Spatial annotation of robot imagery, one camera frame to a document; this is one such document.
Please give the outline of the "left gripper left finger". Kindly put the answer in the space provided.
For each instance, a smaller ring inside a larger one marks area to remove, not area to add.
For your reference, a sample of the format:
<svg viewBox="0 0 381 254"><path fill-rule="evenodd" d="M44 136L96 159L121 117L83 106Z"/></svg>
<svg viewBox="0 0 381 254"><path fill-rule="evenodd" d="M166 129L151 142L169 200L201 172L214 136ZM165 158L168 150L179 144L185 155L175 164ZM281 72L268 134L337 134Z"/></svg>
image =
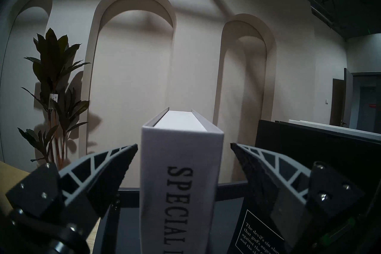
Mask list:
<svg viewBox="0 0 381 254"><path fill-rule="evenodd" d="M92 153L60 171L46 163L8 190L6 198L34 218L63 218L88 208L103 217L137 151L133 144Z"/></svg>

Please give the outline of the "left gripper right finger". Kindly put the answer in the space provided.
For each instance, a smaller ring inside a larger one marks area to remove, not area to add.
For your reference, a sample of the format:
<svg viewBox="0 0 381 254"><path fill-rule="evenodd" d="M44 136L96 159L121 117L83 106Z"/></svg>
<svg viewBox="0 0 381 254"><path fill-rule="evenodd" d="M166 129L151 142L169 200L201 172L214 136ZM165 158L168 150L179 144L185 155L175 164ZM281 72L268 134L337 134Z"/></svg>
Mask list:
<svg viewBox="0 0 381 254"><path fill-rule="evenodd" d="M324 162L311 169L292 158L231 143L248 181L250 197L285 242L317 242L354 220L365 193Z"/></svg>

